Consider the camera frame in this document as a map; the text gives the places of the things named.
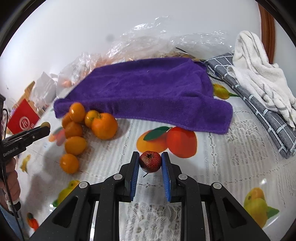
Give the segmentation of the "person left hand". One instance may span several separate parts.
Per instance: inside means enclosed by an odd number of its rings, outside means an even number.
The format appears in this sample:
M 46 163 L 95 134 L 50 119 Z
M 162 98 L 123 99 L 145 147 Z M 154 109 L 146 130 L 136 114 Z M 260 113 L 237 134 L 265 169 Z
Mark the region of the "person left hand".
M 11 161 L 6 165 L 7 183 L 9 191 L 11 193 L 11 199 L 13 202 L 17 201 L 20 197 L 20 184 L 18 181 L 18 173 L 16 171 L 16 160 L 12 158 Z M 6 201 L 9 199 L 6 187 L 1 180 L 1 206 L 9 211 Z

